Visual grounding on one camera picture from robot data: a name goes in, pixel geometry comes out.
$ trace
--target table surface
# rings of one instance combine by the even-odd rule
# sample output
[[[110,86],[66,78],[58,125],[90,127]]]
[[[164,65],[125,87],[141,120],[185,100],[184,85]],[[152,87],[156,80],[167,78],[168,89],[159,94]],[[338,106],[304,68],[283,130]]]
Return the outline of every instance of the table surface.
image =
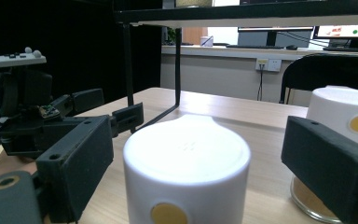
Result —
[[[144,104],[145,121],[174,104],[174,91],[152,88],[134,94],[135,103]],[[79,116],[99,116],[127,106],[123,98]],[[305,117],[307,108],[278,105],[223,96],[182,91],[181,104],[160,122],[185,114],[207,115],[220,125],[238,133],[249,144],[252,159],[242,223],[320,223],[305,215],[292,201],[292,172],[282,163],[282,141],[287,116]],[[113,139],[114,161],[106,170],[79,223],[129,223],[122,149],[130,132]],[[7,161],[5,156],[2,165]],[[5,169],[16,169],[15,160]]]

